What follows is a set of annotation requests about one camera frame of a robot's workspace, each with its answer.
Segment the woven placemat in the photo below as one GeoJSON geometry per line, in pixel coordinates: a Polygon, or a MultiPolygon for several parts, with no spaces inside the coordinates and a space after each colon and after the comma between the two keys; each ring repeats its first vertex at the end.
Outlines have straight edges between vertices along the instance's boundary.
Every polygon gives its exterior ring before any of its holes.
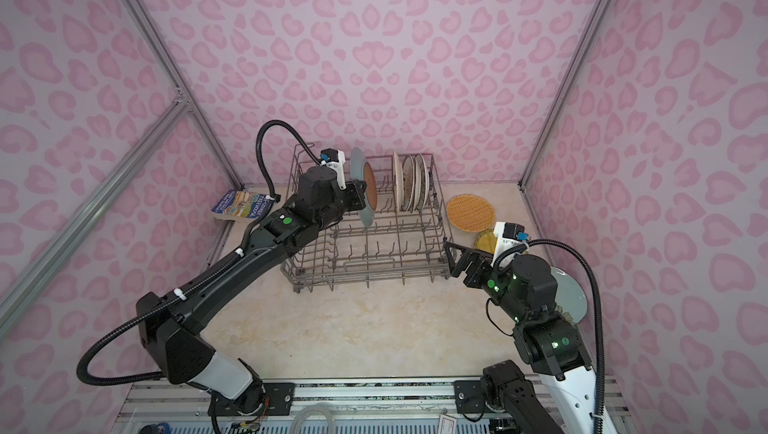
{"type": "Polygon", "coordinates": [[[485,199],[475,195],[458,195],[446,205],[448,220],[466,232],[480,232],[496,221],[496,211],[485,199]]]}

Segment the mounting plate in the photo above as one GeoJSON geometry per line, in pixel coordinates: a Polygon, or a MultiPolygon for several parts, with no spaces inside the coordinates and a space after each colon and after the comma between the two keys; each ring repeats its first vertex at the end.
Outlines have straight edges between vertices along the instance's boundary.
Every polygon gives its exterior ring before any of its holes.
{"type": "MultiPolygon", "coordinates": [[[[296,384],[293,382],[265,382],[264,391],[270,398],[265,416],[288,416],[291,404],[293,404],[293,391],[295,389],[296,384]]],[[[210,406],[208,407],[208,416],[210,416],[210,406]]],[[[216,416],[241,416],[241,414],[232,403],[220,400],[216,403],[216,416]]]]}
{"type": "Polygon", "coordinates": [[[453,399],[459,414],[480,414],[486,410],[480,380],[454,381],[453,399]]]}
{"type": "Polygon", "coordinates": [[[288,416],[293,404],[293,391],[296,384],[293,382],[266,382],[264,384],[270,405],[266,409],[267,416],[288,416]]]}

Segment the gray plate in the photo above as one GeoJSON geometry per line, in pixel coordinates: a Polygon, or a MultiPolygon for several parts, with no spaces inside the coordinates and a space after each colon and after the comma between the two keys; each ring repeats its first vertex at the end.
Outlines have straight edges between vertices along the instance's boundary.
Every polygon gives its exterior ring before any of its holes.
{"type": "Polygon", "coordinates": [[[587,296],[584,290],[560,267],[552,266],[552,276],[558,282],[558,293],[554,295],[554,302],[564,313],[571,314],[574,324],[578,323],[587,314],[587,296]]]}
{"type": "MultiPolygon", "coordinates": [[[[350,178],[365,181],[363,175],[363,168],[366,166],[366,155],[360,148],[352,148],[352,155],[350,157],[350,178]]],[[[373,224],[373,209],[371,209],[371,203],[368,202],[368,194],[363,193],[366,197],[366,207],[357,212],[360,216],[360,221],[364,226],[370,226],[373,224]]]]}

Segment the yellow woven plate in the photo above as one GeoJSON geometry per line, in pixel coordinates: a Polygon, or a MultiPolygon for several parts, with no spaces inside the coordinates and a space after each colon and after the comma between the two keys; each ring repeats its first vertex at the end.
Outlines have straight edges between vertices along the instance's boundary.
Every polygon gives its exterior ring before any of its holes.
{"type": "Polygon", "coordinates": [[[496,250],[496,236],[493,235],[493,229],[480,231],[475,236],[475,249],[481,249],[485,252],[493,253],[496,250]]]}
{"type": "Polygon", "coordinates": [[[466,232],[480,232],[490,228],[496,220],[496,212],[485,199],[475,195],[458,195],[446,206],[448,220],[466,232]]]}

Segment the plate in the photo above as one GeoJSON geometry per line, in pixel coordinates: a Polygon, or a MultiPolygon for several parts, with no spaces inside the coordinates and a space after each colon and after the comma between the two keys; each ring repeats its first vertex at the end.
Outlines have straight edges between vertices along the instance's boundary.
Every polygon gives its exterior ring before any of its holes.
{"type": "Polygon", "coordinates": [[[420,166],[422,167],[422,175],[421,175],[421,191],[422,191],[422,197],[421,200],[418,203],[418,209],[424,209],[425,206],[427,206],[427,203],[429,202],[429,168],[427,166],[426,160],[424,160],[424,156],[418,154],[416,155],[416,158],[420,162],[420,166]]]}
{"type": "Polygon", "coordinates": [[[395,212],[398,212],[402,206],[402,164],[396,152],[392,153],[392,176],[395,178],[395,212]]]}
{"type": "Polygon", "coordinates": [[[493,206],[476,195],[458,195],[446,204],[448,220],[456,228],[466,232],[480,232],[489,229],[496,221],[493,206]]]}
{"type": "Polygon", "coordinates": [[[478,235],[475,236],[475,242],[472,246],[475,247],[475,249],[493,253],[496,249],[496,235],[493,234],[493,229],[480,231],[478,235]]]}
{"type": "Polygon", "coordinates": [[[414,155],[413,158],[413,203],[411,203],[411,208],[408,210],[409,212],[414,212],[414,210],[418,210],[421,208],[422,205],[422,176],[424,176],[424,169],[422,169],[421,164],[419,163],[418,157],[420,155],[414,155]]]}
{"type": "Polygon", "coordinates": [[[366,160],[365,153],[363,153],[360,148],[352,148],[352,155],[350,157],[350,178],[368,182],[369,172],[366,168],[370,171],[372,182],[369,183],[369,188],[367,188],[366,192],[363,194],[366,198],[366,207],[360,209],[357,214],[360,216],[362,225],[370,226],[373,224],[373,210],[376,208],[376,201],[378,199],[376,196],[376,178],[373,178],[373,170],[366,160]],[[373,201],[371,201],[369,197],[371,191],[373,201]]]}
{"type": "Polygon", "coordinates": [[[413,166],[413,156],[407,155],[402,162],[402,208],[401,211],[409,211],[413,205],[413,194],[416,189],[413,166]]]}
{"type": "Polygon", "coordinates": [[[577,324],[587,315],[587,295],[576,280],[559,267],[552,266],[552,277],[558,282],[554,302],[577,324]]]}

